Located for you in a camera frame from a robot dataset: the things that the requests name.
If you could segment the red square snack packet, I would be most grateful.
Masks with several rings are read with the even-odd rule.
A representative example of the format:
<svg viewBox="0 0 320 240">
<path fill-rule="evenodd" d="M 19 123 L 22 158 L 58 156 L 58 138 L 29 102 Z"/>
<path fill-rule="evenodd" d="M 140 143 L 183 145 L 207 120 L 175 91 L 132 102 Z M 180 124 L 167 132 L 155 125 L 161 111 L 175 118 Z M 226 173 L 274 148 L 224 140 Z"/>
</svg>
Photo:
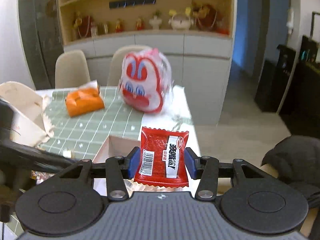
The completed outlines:
<svg viewBox="0 0 320 240">
<path fill-rule="evenodd" d="M 184 150 L 189 132 L 143 127 L 140 163 L 134 181 L 148 186 L 186 187 L 189 185 Z"/>
</svg>

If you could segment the cream cartoon canvas bag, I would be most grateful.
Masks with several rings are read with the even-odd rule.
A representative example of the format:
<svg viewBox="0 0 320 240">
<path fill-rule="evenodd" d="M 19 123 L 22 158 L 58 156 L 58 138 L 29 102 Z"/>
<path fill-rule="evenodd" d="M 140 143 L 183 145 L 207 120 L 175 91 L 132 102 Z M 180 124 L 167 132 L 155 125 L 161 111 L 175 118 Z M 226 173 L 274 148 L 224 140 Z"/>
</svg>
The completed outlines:
<svg viewBox="0 0 320 240">
<path fill-rule="evenodd" d="M 28 86 L 9 81 L 1 84 L 1 99 L 14 110 L 10 139 L 21 145 L 37 146 L 54 136 L 53 124 L 44 113 L 50 98 Z"/>
</svg>

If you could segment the black clothed person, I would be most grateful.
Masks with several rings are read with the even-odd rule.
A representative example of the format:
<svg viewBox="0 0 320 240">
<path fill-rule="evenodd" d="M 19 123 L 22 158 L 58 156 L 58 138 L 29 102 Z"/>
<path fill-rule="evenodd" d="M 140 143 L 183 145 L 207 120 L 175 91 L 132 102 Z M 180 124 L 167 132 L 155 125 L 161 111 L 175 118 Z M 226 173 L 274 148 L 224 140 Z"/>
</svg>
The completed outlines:
<svg viewBox="0 0 320 240">
<path fill-rule="evenodd" d="M 291 135 L 269 150 L 261 164 L 278 172 L 278 179 L 301 192 L 309 207 L 319 207 L 319 139 Z"/>
</svg>

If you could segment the green grid tablecloth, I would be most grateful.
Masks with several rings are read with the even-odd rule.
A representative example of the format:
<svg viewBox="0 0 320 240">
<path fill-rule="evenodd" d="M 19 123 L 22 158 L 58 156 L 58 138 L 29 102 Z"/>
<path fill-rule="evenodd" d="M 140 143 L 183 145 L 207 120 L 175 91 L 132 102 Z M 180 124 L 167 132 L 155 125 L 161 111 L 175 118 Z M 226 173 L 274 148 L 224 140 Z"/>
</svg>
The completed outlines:
<svg viewBox="0 0 320 240">
<path fill-rule="evenodd" d="M 101 87 L 100 95 L 105 109 L 70 118 L 65 106 L 65 97 L 70 89 L 37 90 L 49 98 L 44 113 L 53 124 L 54 135 L 39 147 L 62 155 L 70 150 L 76 159 L 93 159 L 109 135 L 138 139 L 143 113 L 125 104 L 116 87 Z"/>
</svg>

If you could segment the pink cardboard box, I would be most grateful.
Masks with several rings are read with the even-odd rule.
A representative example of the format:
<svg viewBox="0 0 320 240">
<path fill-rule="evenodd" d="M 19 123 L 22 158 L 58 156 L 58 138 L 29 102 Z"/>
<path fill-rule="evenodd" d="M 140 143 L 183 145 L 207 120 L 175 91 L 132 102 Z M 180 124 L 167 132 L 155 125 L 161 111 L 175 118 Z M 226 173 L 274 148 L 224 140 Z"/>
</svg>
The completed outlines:
<svg viewBox="0 0 320 240">
<path fill-rule="evenodd" d="M 140 146 L 140 141 L 109 135 L 95 155 L 93 163 L 104 163 L 107 158 L 117 155 L 127 156 L 136 146 Z"/>
</svg>

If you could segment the orange tissue box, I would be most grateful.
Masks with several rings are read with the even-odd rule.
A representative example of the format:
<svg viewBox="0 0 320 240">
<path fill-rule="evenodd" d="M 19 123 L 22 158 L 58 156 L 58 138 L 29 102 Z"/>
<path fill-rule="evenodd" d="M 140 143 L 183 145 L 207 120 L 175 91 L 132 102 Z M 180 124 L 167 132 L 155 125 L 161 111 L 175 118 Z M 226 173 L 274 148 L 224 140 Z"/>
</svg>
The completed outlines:
<svg viewBox="0 0 320 240">
<path fill-rule="evenodd" d="M 70 117 L 87 114 L 105 108 L 100 88 L 82 88 L 67 94 L 66 108 Z"/>
</svg>

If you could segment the beige chair left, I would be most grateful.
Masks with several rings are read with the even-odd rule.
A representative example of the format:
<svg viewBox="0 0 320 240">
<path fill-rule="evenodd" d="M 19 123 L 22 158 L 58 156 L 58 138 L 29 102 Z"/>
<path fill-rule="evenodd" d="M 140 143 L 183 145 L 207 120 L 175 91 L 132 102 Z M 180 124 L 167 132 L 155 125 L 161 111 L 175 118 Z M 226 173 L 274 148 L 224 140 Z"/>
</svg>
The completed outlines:
<svg viewBox="0 0 320 240">
<path fill-rule="evenodd" d="M 61 54 L 55 64 L 55 88 L 79 87 L 91 81 L 85 54 L 81 50 Z"/>
</svg>

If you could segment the beige chair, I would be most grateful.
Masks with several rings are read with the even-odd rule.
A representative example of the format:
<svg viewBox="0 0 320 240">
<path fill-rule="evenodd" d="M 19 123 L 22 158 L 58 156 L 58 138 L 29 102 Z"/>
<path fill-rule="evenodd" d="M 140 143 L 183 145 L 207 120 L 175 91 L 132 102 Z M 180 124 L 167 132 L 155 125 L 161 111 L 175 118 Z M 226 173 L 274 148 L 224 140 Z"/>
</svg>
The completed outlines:
<svg viewBox="0 0 320 240">
<path fill-rule="evenodd" d="M 55 64 L 55 88 L 79 87 L 91 81 L 85 54 L 81 50 L 61 54 Z"/>
<path fill-rule="evenodd" d="M 121 67 L 122 62 L 126 54 L 130 52 L 139 52 L 144 49 L 150 49 L 149 46 L 144 45 L 129 45 L 123 46 L 119 48 L 113 55 L 111 64 L 110 64 L 110 71 L 107 80 L 107 86 L 115 86 L 117 87 L 119 84 L 119 80 L 121 77 Z"/>
</svg>

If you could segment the beige chair right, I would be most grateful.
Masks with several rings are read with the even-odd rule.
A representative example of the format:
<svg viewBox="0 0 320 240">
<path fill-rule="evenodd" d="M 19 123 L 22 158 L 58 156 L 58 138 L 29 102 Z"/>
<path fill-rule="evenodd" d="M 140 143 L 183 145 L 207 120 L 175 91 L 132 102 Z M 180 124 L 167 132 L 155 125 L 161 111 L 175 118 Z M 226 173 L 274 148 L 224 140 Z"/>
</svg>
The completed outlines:
<svg viewBox="0 0 320 240">
<path fill-rule="evenodd" d="M 123 46 L 119 48 L 113 55 L 111 64 L 110 64 L 110 71 L 107 80 L 107 86 L 115 86 L 117 87 L 119 84 L 119 80 L 121 77 L 121 67 L 122 62 L 126 54 L 130 52 L 139 52 L 144 49 L 150 49 L 149 46 L 144 45 L 129 45 Z"/>
</svg>

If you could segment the rabbit face snack bag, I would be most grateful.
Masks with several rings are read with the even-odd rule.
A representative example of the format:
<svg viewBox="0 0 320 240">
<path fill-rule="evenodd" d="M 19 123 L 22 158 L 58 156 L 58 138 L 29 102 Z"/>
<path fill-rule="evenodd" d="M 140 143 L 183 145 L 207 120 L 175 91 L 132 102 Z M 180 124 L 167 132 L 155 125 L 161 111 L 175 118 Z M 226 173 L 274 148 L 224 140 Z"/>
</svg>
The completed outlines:
<svg viewBox="0 0 320 240">
<path fill-rule="evenodd" d="M 119 92 L 126 104 L 144 113 L 160 113 L 171 88 L 171 65 L 157 48 L 125 55 Z"/>
</svg>

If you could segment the wooden display shelf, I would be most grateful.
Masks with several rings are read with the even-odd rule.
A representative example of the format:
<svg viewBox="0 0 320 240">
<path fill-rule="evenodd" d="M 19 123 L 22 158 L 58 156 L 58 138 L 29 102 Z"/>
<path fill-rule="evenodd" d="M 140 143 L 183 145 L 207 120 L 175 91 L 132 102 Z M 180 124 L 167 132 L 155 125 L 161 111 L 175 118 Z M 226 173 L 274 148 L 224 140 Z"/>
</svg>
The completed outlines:
<svg viewBox="0 0 320 240">
<path fill-rule="evenodd" d="M 108 24 L 111 34 L 126 34 L 159 28 L 172 32 L 171 18 L 187 15 L 190 31 L 232 36 L 235 0 L 57 0 L 63 45 L 91 37 L 79 27 L 82 19 L 98 26 Z"/>
</svg>

